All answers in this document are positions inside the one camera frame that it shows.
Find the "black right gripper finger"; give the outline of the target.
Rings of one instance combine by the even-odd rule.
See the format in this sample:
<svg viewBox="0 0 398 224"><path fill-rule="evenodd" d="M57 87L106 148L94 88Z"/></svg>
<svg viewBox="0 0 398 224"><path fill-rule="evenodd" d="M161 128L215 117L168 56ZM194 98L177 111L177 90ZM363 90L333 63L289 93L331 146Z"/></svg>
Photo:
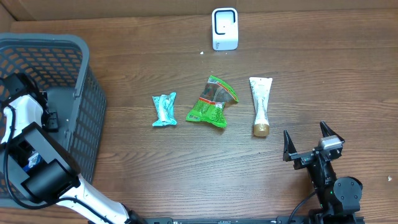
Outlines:
<svg viewBox="0 0 398 224"><path fill-rule="evenodd" d="M327 124L326 122L324 122L324 120L320 121L320 129L322 132L323 137L329 137L329 136L336 136L341 142L345 142L345 140L336 132L334 132L334 130L332 130Z"/></svg>
<svg viewBox="0 0 398 224"><path fill-rule="evenodd" d="M290 138L288 131L284 130L284 151L283 161L291 161L292 157L297 155L297 150Z"/></svg>

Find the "blue snack packet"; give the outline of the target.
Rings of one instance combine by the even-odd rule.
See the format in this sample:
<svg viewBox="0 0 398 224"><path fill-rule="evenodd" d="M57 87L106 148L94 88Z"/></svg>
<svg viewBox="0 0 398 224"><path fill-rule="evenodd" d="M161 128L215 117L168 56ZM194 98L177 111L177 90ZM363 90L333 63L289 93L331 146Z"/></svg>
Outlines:
<svg viewBox="0 0 398 224"><path fill-rule="evenodd" d="M39 165L43 161L41 155L38 152L33 153L29 158L28 158L28 163L26 166L24 166L22 169L27 172L31 169L33 169L35 166Z"/></svg>

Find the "white tube gold cap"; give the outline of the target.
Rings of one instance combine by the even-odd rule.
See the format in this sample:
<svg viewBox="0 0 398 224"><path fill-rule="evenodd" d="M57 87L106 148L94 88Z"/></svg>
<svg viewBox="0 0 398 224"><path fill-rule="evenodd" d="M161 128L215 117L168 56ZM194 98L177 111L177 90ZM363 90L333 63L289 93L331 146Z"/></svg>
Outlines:
<svg viewBox="0 0 398 224"><path fill-rule="evenodd" d="M270 132L267 108L271 92L272 78L249 78L255 109L253 134L257 137L267 137Z"/></svg>

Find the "green snack packet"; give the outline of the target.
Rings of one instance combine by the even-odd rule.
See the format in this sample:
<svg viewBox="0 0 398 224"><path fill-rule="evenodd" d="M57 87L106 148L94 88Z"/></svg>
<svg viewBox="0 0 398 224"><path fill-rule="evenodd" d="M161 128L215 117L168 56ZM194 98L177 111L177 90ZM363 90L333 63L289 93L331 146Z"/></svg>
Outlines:
<svg viewBox="0 0 398 224"><path fill-rule="evenodd" d="M187 114L186 120L207 122L218 128L225 128L227 121L223 114L225 105L239 99L233 88L222 79L209 76L203 92L194 107Z"/></svg>

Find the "teal packet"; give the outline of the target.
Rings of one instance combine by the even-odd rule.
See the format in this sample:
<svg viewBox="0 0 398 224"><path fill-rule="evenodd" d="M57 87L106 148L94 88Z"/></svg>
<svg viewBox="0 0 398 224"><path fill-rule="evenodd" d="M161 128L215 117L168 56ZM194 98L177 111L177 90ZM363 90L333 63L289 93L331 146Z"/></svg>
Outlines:
<svg viewBox="0 0 398 224"><path fill-rule="evenodd" d="M153 127L177 125L177 120L174 117L175 97L176 92L152 97L158 117L158 120L152 124Z"/></svg>

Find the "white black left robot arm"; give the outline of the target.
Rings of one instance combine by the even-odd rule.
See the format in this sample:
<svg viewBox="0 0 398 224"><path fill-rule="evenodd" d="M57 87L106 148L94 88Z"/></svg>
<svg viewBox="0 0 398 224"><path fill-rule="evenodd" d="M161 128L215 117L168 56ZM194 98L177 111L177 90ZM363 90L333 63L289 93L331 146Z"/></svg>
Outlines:
<svg viewBox="0 0 398 224"><path fill-rule="evenodd" d="M1 146L10 198L29 210L66 207L91 223L134 223L132 212L89 184L77 161L47 133L47 95L33 79L13 73L1 81L9 92L1 103L6 117Z"/></svg>

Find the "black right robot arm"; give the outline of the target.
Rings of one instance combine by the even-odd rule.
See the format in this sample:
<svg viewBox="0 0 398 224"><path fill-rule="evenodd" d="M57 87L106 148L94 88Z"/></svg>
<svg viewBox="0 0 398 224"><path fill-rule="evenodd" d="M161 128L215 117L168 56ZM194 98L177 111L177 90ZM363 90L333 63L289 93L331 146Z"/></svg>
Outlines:
<svg viewBox="0 0 398 224"><path fill-rule="evenodd" d="M310 152L299 154L287 130L284 130L283 160L292 161L294 169L306 169L314 192L303 199L290 214L287 223L364 223L357 218L360 211L363 184L354 177L336 176L331 162L342 156L345 140L324 121L320 121L322 138ZM299 208L313 196L320 208L312 209L306 217L295 218Z"/></svg>

